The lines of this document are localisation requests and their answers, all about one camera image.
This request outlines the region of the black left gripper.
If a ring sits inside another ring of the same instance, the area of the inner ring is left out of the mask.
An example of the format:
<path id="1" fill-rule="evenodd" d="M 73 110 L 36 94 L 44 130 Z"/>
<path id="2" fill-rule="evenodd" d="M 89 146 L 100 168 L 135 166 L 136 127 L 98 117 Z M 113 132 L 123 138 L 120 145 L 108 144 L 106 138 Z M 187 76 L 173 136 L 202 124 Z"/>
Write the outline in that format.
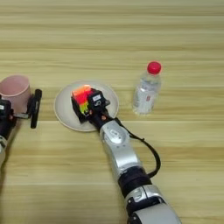
<path id="1" fill-rule="evenodd" d="M 42 99 L 42 90 L 36 89 L 31 97 L 31 104 L 29 107 L 29 114 L 4 114 L 0 112 L 0 137 L 8 139 L 12 129 L 15 127 L 17 119 L 31 119 L 33 121 L 38 120 L 39 107 Z"/>

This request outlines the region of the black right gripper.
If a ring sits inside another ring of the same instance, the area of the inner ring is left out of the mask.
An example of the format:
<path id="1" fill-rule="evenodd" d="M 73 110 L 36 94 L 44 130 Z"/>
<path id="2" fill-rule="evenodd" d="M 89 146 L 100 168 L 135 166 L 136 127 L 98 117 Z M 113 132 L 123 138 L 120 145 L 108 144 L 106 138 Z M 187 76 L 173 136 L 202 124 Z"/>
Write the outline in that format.
<path id="1" fill-rule="evenodd" d="M 86 120 L 90 122 L 97 130 L 114 118 L 109 115 L 108 110 L 88 110 L 88 99 L 86 94 L 76 94 L 71 96 L 73 111 L 77 115 L 80 123 Z"/>

